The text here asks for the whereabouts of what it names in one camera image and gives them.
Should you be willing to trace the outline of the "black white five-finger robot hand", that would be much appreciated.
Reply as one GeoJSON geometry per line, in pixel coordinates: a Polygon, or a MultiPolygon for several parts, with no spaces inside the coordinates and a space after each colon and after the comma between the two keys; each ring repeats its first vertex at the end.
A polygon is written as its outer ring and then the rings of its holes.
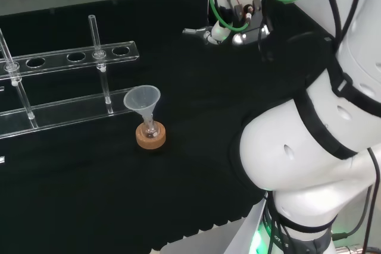
{"type": "Polygon", "coordinates": [[[252,20],[249,27],[242,32],[233,32],[216,23],[210,31],[203,34],[203,38],[207,43],[213,45],[231,43],[233,46],[242,46],[258,42],[259,37],[265,39],[272,30],[270,24],[261,24],[261,20],[252,20]]]}

